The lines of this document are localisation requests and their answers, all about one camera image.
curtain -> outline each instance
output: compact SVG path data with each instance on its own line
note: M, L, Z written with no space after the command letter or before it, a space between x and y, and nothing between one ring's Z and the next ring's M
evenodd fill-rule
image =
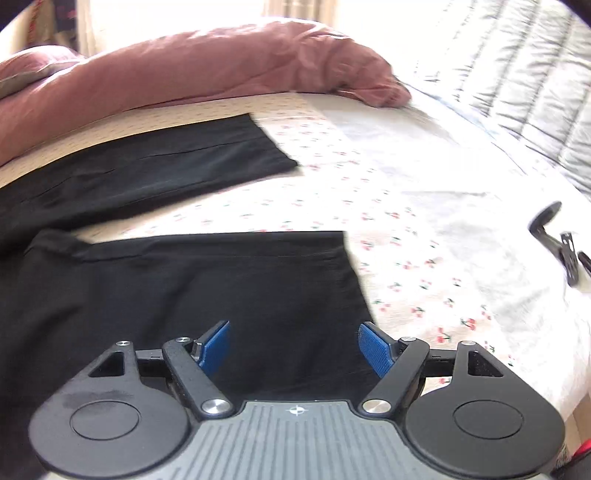
M336 3L337 0L266 0L264 15L303 18L332 26Z
M76 0L36 0L27 35L27 47L64 45L78 50Z

black fabric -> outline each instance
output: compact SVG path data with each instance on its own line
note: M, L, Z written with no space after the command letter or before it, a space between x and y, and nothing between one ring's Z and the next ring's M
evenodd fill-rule
M249 115L94 145L0 189L0 253L42 228L128 218L296 166Z
M27 440L30 416L121 339L159 348L230 320L233 348L215 381L237 404L357 402L371 389L377 377L356 345L357 327L371 318L341 232L88 245L55 230L296 165L242 115L96 145L0 189L0 478L43 473Z
M118 340L158 348L229 320L214 381L247 398L350 399L378 378L359 352L371 320L341 232L157 236L89 245L43 231L27 249L5 333L4 462L32 412Z

blue gripper pad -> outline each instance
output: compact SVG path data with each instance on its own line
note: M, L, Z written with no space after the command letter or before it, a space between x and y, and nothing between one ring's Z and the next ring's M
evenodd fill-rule
M209 376L216 372L228 352L230 322L226 322L209 341L202 346L199 367Z
M394 365L390 355L390 346L363 324L359 327L358 342L359 350L365 359L378 376L383 378L390 367Z

black mechanical part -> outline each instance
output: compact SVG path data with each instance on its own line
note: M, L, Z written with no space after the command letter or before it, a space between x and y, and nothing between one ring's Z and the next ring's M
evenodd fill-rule
M548 235L544 225L548 224L562 207L562 202L554 202L542 210L530 223L530 233L544 245L562 264L566 271L566 280L569 286L574 287L579 283L579 268L577 255L574 250L573 236L570 232L560 234L560 240Z
M153 468L189 435L172 396L140 380L131 342L118 342L35 412L29 438L50 470L118 478Z
M564 440L556 410L483 347L460 342L447 386L406 413L410 444L461 478L527 478L550 472Z
M234 406L199 368L189 353L192 347L193 341L188 337L170 340L162 347L164 360L174 382L180 387L184 399L198 418L204 420L229 417L234 412Z
M429 344L414 337L396 341L373 323L365 322L364 325L388 345L394 364L361 401L357 411L367 418L395 417L423 391L422 370L429 356Z

pink pillow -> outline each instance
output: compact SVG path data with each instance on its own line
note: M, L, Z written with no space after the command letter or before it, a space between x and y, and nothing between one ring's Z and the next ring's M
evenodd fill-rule
M84 59L79 53L60 45L43 45L15 53L0 63L0 99Z

